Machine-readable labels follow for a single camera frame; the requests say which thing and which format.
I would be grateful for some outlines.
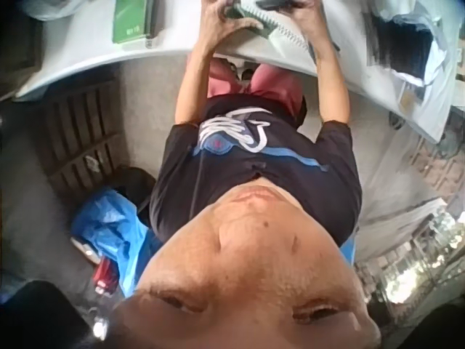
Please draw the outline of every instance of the white table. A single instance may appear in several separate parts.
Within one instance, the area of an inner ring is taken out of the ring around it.
[[[114,0],[93,0],[72,17],[45,23],[42,69],[16,94],[27,94],[74,73],[140,57],[188,53],[198,38],[200,0],[159,0],[159,34],[152,49],[124,49],[111,40]],[[365,30],[360,2],[324,0],[331,36],[340,46],[340,62],[349,88],[365,95],[386,109],[404,117],[421,135],[432,142],[440,140],[453,99],[456,74],[456,47],[463,12],[454,1],[420,0],[432,17],[443,19],[443,30],[450,45],[450,64],[439,74],[421,107],[405,115],[397,103],[392,74],[379,66],[368,66]],[[289,61],[259,36],[243,31],[222,45],[219,53],[232,57],[271,63],[316,76],[312,60]]]

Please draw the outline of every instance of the hand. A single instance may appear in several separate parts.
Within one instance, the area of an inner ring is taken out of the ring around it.
[[[325,18],[321,12],[321,0],[294,0],[292,7],[286,7],[281,12],[297,23],[316,51],[331,46]]]
[[[201,30],[197,44],[208,53],[213,54],[223,40],[240,29],[250,27],[263,29],[263,25],[252,18],[239,20],[226,18],[226,8],[234,3],[234,0],[202,0]]]

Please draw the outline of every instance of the green book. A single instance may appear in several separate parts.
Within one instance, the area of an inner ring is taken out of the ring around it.
[[[152,39],[155,34],[156,0],[116,0],[113,42]]]

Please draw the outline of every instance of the notebook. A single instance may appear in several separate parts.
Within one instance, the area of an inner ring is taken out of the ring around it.
[[[311,59],[308,40],[291,18],[260,9],[256,0],[241,0],[235,9],[244,17],[255,18],[263,23],[264,30],[259,34],[267,38],[283,57]]]
[[[155,24],[155,0],[116,0],[113,42],[122,44],[152,39]]]

